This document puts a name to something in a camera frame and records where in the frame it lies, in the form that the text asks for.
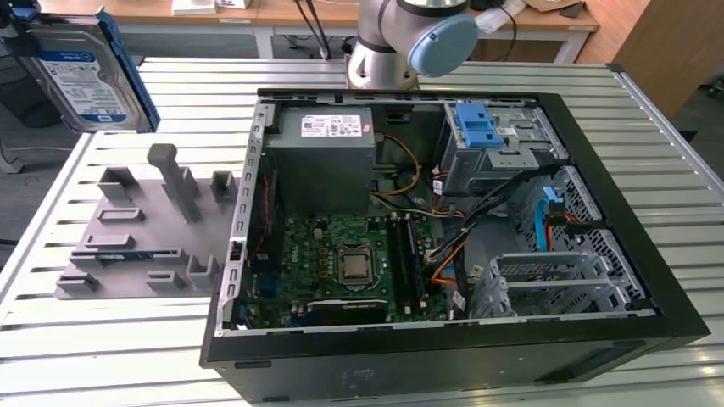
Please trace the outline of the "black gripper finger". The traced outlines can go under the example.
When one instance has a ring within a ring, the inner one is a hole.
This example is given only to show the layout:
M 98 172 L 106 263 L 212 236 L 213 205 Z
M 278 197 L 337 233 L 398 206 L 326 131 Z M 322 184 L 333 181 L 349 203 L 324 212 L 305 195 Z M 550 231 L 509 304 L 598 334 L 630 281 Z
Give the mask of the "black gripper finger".
M 10 28 L 16 36 L 9 37 L 9 49 L 17 56 L 38 56 L 41 45 L 30 33 L 33 19 L 14 19 L 10 21 Z

